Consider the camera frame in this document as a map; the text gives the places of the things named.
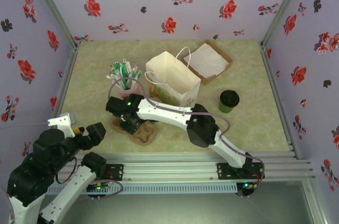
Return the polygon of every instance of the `paper bag handle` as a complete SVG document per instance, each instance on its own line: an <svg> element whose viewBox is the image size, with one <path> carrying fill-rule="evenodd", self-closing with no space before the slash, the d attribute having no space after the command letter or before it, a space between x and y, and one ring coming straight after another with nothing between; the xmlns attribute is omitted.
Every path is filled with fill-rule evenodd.
<svg viewBox="0 0 339 224"><path fill-rule="evenodd" d="M183 49L180 50L180 52L176 55L175 57L175 65L176 65L176 61L178 60L178 56L181 54L181 52L185 49L185 48L188 48L189 49L189 62L187 63L187 69L188 69L188 73L190 73L190 69L189 69L189 65L190 65L190 62L191 62L191 49L189 47L184 47Z"/></svg>
<svg viewBox="0 0 339 224"><path fill-rule="evenodd" d="M154 73L154 72L152 72L152 71L146 71L146 72L144 72L144 75L145 75L146 80L149 81L151 84L154 84L154 85L168 85L168 84L164 84L164 83L154 83L154 82L152 82L151 80L149 80L149 79L147 78L147 76L146 76L147 73Z"/></svg>

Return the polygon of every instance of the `green cup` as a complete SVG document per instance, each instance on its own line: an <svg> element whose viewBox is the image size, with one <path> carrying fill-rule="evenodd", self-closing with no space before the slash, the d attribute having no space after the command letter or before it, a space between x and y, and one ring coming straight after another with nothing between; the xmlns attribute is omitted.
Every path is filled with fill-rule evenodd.
<svg viewBox="0 0 339 224"><path fill-rule="evenodd" d="M219 110L222 113L229 113L239 104L239 95L232 90L223 91L220 95Z"/></svg>

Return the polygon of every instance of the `cardboard box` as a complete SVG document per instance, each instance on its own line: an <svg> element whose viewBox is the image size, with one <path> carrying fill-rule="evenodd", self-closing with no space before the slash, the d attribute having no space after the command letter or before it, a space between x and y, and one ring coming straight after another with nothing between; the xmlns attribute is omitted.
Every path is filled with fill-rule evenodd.
<svg viewBox="0 0 339 224"><path fill-rule="evenodd" d="M225 70L227 70L229 67L231 67L232 65L232 62L233 60L221 49L219 48L217 45L213 44L211 41L207 40L205 41L204 43L202 43L199 47L201 47L202 45L204 44L207 44L207 45L210 45L218 54L220 54L226 61L229 62L229 64L226 66L226 68L221 72L223 73ZM184 63L186 66L187 66L187 62L184 60L184 58L186 56L188 56L189 53L187 55L185 55L184 57L181 58L181 62ZM219 76L220 74L218 75L215 75L215 76L212 76L212 77L209 77L209 78L204 78L203 76L201 76L198 72L196 72L191 66L189 66L189 69L191 70L191 72L193 72L194 74L196 74L200 79L201 79L201 82L204 84L204 85L208 85L209 83L211 83L217 76Z"/></svg>

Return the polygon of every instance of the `marble floor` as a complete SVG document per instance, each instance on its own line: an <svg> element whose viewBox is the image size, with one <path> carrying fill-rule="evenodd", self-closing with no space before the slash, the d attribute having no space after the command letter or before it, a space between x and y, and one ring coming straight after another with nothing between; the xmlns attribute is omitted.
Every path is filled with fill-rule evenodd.
<svg viewBox="0 0 339 224"><path fill-rule="evenodd" d="M110 65L127 59L145 71L145 63L152 57L168 51L176 55L183 47L192 51L202 40L182 41L91 41L82 42L68 86L62 112L75 111L77 123L73 128L102 122L107 129L105 139L92 148L96 153L192 153L212 151L190 143L187 133L170 124L156 123L157 135L148 146L133 142L129 135L112 129L113 116L105 111L111 82L106 78ZM200 85L197 103L209 112L224 115L231 122L226 133L234 145L245 151L288 151L278 110L267 78L257 41L212 41L233 59L232 66L208 85ZM148 91L142 76L140 81ZM240 103L229 114L218 109L220 93L235 90ZM113 96L119 96L113 89ZM222 119L217 125L226 129Z"/></svg>

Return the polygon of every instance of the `black lid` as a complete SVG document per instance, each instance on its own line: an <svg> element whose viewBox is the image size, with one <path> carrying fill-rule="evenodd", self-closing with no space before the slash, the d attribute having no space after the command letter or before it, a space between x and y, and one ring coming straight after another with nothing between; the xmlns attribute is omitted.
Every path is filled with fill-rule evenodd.
<svg viewBox="0 0 339 224"><path fill-rule="evenodd" d="M239 95L232 90L223 91L220 95L220 102L227 107L235 107L239 101Z"/></svg>

